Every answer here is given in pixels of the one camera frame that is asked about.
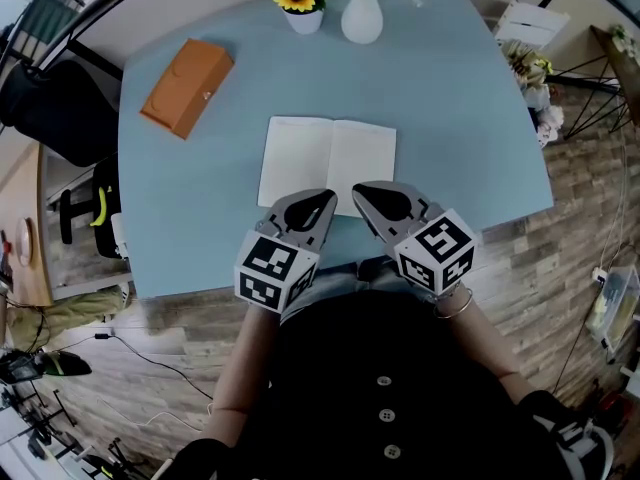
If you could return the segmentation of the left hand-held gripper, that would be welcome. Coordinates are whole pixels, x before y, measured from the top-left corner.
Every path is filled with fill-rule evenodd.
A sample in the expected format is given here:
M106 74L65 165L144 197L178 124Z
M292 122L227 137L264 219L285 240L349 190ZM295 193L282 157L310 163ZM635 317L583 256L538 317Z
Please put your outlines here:
M245 236L234 266L235 295L275 313L296 301L313 282L337 203L330 189L278 199Z

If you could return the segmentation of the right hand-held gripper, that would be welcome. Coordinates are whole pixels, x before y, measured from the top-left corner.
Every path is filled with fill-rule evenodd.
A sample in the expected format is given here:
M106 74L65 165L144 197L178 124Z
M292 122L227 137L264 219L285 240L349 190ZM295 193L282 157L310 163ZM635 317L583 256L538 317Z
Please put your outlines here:
M412 185L394 181L360 182L353 202L402 277L443 296L471 269L476 239L452 209L431 202Z

